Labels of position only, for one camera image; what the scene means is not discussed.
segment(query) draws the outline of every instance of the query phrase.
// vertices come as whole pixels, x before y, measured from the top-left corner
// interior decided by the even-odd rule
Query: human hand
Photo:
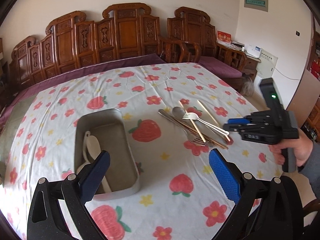
[[[313,149],[313,142],[305,135],[305,133],[301,129],[298,130],[299,139],[283,139],[278,144],[268,145],[270,151],[273,153],[277,164],[284,164],[284,157],[281,154],[281,149],[286,148],[294,149],[294,155],[297,158],[298,167],[303,166],[308,160]]]

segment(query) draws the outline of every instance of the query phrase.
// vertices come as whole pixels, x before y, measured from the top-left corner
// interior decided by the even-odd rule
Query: yellow flower
[[[262,171],[258,171],[257,176],[258,176],[259,179],[261,179],[263,177]]]
[[[60,145],[60,144],[62,144],[62,139],[59,139],[57,142],[56,142],[56,145]]]
[[[276,172],[275,172],[275,175],[276,175],[277,177],[280,177],[280,176],[282,175],[282,172],[277,168],[277,169],[276,169]]]
[[[213,171],[212,171],[212,168],[210,167],[210,165],[205,165],[205,166],[203,166],[202,172],[206,173],[206,174],[210,174]]]
[[[122,118],[123,118],[123,120],[130,120],[130,119],[131,119],[131,117],[132,117],[132,115],[131,115],[131,114],[126,113]]]
[[[167,113],[170,113],[171,108],[170,108],[170,107],[166,107],[166,108],[164,109],[164,111],[166,111]]]
[[[140,204],[144,205],[147,207],[148,205],[152,205],[153,201],[151,200],[152,195],[146,195],[146,196],[141,196],[141,200],[139,201]]]
[[[163,159],[163,160],[165,161],[165,160],[167,160],[167,159],[170,157],[170,155],[169,155],[169,154],[166,154],[166,153],[164,152],[164,153],[162,153],[162,154],[160,155],[160,157],[161,157],[161,159]]]
[[[242,151],[242,155],[243,155],[243,156],[246,156],[246,157],[248,157],[248,155],[249,155],[249,152],[248,152],[247,150],[243,150],[243,151]]]

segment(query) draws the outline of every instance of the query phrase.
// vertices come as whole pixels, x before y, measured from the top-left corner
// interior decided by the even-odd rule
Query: blue gripper pad
[[[209,165],[227,198],[237,204],[241,197],[240,185],[229,170],[226,160],[216,149],[211,150],[209,153]]]
[[[228,120],[228,123],[249,124],[250,121],[245,118],[231,118]]]

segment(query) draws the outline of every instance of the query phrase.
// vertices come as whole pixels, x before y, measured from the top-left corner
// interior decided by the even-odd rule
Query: wall
[[[240,0],[235,40],[278,57],[272,75],[287,107],[301,79],[311,39],[310,10],[303,0],[269,0],[269,12],[244,8]],[[255,90],[261,78],[255,79]]]
[[[4,58],[10,62],[13,47],[27,36],[44,38],[46,26],[59,16],[80,10],[87,19],[99,21],[109,5],[127,2],[151,6],[152,15],[160,17],[162,35],[166,35],[166,19],[174,17],[175,9],[181,6],[207,12],[217,29],[236,34],[239,0],[18,0],[0,26]]]

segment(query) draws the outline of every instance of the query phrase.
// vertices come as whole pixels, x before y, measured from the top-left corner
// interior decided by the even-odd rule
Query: wooden chopstick
[[[180,102],[180,100],[179,100],[179,103],[180,103],[182,109],[187,113],[188,111],[187,111],[186,109],[184,109],[184,106],[183,106],[183,104]],[[203,140],[203,142],[204,142],[204,143],[207,142],[207,141],[205,140],[205,138],[203,137],[202,133],[200,132],[199,128],[198,128],[197,125],[195,124],[195,122],[194,122],[193,120],[190,120],[190,121],[191,121],[192,125],[196,128],[196,130],[197,130],[198,134],[200,135],[201,139]]]
[[[190,127],[189,125],[185,124],[184,122],[181,122],[180,120],[176,119],[175,117],[173,117],[173,119],[176,120],[177,122],[179,122],[180,124],[182,124],[191,133],[198,134],[197,131],[195,129],[193,129],[192,127]],[[225,145],[213,140],[212,138],[210,138],[209,136],[207,136],[205,134],[203,136],[207,141],[210,141],[210,142],[214,143],[216,146],[219,146],[222,149],[228,150],[227,146],[225,146]]]
[[[211,119],[217,124],[217,126],[220,127],[220,125],[217,122],[217,120],[213,117],[213,115],[209,112],[209,110],[204,106],[204,104],[202,104],[202,102],[199,101],[199,100],[198,100],[198,103],[207,112],[207,114],[211,117]],[[220,136],[223,137],[223,138],[226,138],[228,140],[228,142],[231,141],[228,135],[225,135],[225,136],[220,135]]]

